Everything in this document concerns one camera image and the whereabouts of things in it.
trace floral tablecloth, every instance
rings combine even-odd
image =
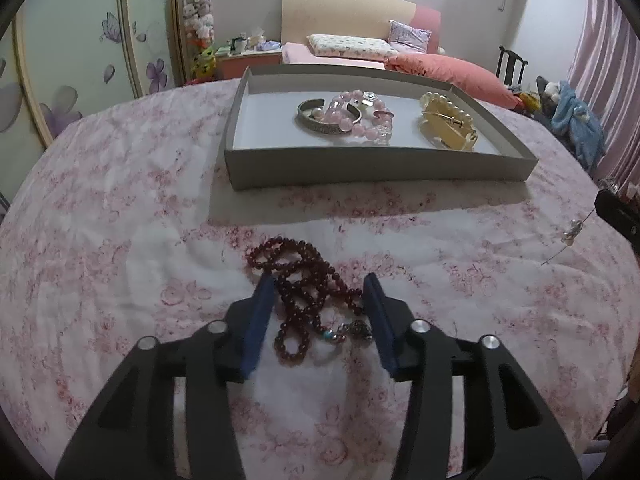
[[[36,459],[53,473],[138,338],[188,336],[250,295],[258,276],[246,250],[274,235],[313,243],[348,284],[376,272],[387,294],[450,335],[500,336],[583,448],[628,371],[640,279],[628,243],[596,216],[541,267],[596,194],[564,148],[486,105],[540,158],[526,182],[233,192],[220,139],[237,84],[155,94],[72,124],[0,226],[0,405]],[[280,315],[276,306],[251,380],[230,388],[248,478],[388,479],[409,385],[389,380],[375,345],[314,340],[302,365],[282,365]],[[323,321],[344,315],[328,309]]]

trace purple pillow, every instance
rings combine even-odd
[[[429,38],[431,37],[430,30],[409,27],[409,25],[396,22],[396,20],[389,20],[389,23],[391,24],[389,44],[394,49],[406,51],[405,49],[408,48],[413,52],[427,53],[427,46],[429,45]]]

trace pink bed sheet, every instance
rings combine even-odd
[[[302,43],[285,43],[282,47],[282,62],[286,64],[348,65],[385,69],[385,64],[378,61],[346,59],[343,57],[318,57],[314,55],[311,47]]]
[[[37,460],[54,471],[137,339],[189,336],[250,295],[258,276],[246,251],[275,235],[313,243],[349,285],[376,272],[446,333],[500,336],[583,449],[630,365],[640,273],[595,215],[540,266],[597,191],[556,139],[486,105],[540,158],[526,182],[233,192],[220,140],[237,87],[191,86],[86,117],[15,197],[0,225],[0,405]],[[389,379],[375,345],[313,338],[303,364],[282,365],[272,344],[280,308],[257,370],[230,389],[247,478],[388,480],[409,385]],[[343,319],[322,313],[334,328]],[[452,466],[461,424],[455,412]]]

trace nightstand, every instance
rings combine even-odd
[[[218,77],[220,79],[233,79],[242,77],[248,66],[278,65],[282,61],[281,49],[258,52],[249,50],[234,56],[216,56],[218,64]]]

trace purple curtain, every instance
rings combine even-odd
[[[640,181],[640,40],[615,0],[588,0],[569,83],[600,118],[606,154],[595,180]]]

